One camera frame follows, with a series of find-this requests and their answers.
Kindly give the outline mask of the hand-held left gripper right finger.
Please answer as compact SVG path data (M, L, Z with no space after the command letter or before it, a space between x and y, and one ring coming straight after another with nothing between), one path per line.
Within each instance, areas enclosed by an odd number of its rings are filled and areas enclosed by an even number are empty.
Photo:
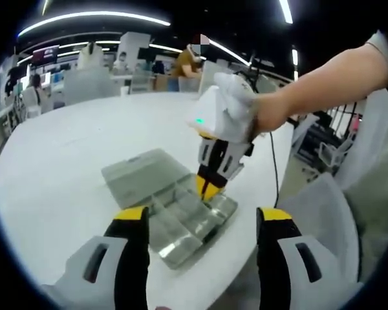
M343 309L361 287L281 209L257 208L256 238L260 309Z

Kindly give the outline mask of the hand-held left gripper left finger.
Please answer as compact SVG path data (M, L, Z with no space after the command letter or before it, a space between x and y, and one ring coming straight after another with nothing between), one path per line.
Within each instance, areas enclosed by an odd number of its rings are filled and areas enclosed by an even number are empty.
M148 245L148 206L124 209L43 289L60 309L147 309Z

